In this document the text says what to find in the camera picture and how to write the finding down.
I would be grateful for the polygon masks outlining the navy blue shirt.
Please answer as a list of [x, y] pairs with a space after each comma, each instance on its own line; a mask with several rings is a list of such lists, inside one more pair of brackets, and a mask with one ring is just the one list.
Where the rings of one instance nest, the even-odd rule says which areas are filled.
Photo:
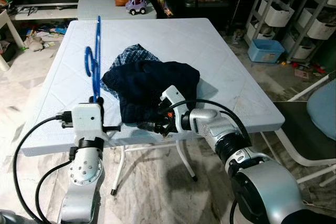
[[185, 99], [195, 99], [200, 72], [186, 63], [140, 60], [111, 68], [102, 82], [119, 99], [124, 124], [160, 121], [161, 95], [176, 87]]

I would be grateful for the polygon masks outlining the blue plastic hanger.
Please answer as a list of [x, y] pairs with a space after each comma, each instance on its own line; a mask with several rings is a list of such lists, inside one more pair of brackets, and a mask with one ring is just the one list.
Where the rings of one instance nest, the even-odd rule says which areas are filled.
[[96, 103], [99, 103], [99, 97], [101, 97], [101, 16], [98, 16], [96, 24], [96, 35], [94, 36], [94, 48], [86, 47], [85, 52], [85, 68], [86, 74], [91, 78], [92, 83], [92, 97], [96, 98]]

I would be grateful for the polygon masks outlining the blue plaid cloth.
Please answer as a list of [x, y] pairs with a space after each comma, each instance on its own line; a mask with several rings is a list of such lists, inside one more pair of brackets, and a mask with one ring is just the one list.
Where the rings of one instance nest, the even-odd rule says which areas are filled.
[[103, 75], [104, 79], [118, 79], [128, 76], [141, 76], [147, 64], [161, 62], [160, 59], [144, 49], [140, 44], [128, 46], [111, 64], [110, 69]]

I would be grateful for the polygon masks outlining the beige stuffed toy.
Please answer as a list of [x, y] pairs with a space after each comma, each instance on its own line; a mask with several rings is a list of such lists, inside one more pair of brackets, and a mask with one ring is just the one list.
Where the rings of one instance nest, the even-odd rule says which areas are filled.
[[24, 40], [24, 46], [29, 51], [41, 51], [44, 49], [44, 41], [43, 38], [34, 33], [26, 37]]

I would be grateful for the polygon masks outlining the light blue cushion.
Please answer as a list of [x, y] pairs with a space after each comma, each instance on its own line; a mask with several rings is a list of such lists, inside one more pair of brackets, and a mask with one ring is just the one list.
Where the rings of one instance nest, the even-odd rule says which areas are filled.
[[336, 138], [336, 81], [332, 80], [310, 95], [307, 111], [314, 125], [327, 137]]

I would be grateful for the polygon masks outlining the white television bench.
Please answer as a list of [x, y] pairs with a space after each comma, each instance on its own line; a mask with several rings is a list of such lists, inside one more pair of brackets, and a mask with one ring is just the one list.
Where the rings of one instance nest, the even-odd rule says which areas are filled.
[[77, 18], [77, 3], [16, 4], [12, 20]]

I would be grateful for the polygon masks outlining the purple toy car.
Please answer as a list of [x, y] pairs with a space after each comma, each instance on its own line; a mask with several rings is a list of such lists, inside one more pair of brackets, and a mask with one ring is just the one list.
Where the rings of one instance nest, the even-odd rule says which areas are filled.
[[146, 14], [147, 1], [146, 0], [128, 0], [125, 3], [125, 10], [130, 15]]

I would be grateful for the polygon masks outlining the white folding chair grey seat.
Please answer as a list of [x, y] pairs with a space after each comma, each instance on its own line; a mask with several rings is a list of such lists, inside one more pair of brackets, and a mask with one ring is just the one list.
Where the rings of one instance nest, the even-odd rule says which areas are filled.
[[336, 141], [322, 133], [313, 123], [307, 101], [298, 100], [322, 83], [335, 79], [336, 71], [332, 71], [291, 99], [273, 102], [281, 114], [285, 116], [284, 124], [274, 133], [293, 161], [304, 167], [325, 166], [324, 169], [298, 178], [296, 180], [298, 184], [328, 173], [335, 173]]

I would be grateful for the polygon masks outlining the white shelf cart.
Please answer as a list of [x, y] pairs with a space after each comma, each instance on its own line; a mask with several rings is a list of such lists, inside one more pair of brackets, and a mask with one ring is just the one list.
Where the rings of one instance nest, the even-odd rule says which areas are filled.
[[336, 30], [336, 0], [302, 0], [281, 44], [287, 63], [309, 63]]
[[295, 11], [295, 0], [255, 0], [246, 22], [243, 39], [248, 44], [254, 39], [276, 39], [288, 25]]

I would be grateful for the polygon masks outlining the white low side table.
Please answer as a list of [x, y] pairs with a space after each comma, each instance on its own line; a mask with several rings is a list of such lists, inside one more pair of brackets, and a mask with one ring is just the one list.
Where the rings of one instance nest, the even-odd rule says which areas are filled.
[[[17, 43], [17, 46], [19, 49], [26, 49], [26, 45], [24, 44], [24, 40], [20, 37], [19, 32], [17, 29], [15, 29], [15, 26], [10, 19], [10, 16], [8, 15], [7, 10], [3, 10], [2, 13], [0, 13], [0, 29], [2, 27], [7, 26], [10, 34], [14, 38], [14, 41]], [[2, 47], [0, 46], [0, 71], [8, 71], [10, 69], [9, 64], [5, 59], [2, 57]]]

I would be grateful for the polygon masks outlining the small light blue bin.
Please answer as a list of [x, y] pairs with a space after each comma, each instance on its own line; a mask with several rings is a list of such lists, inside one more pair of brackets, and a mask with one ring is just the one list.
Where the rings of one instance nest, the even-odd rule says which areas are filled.
[[252, 62], [276, 63], [285, 49], [278, 41], [268, 39], [253, 39], [249, 44], [249, 59]]

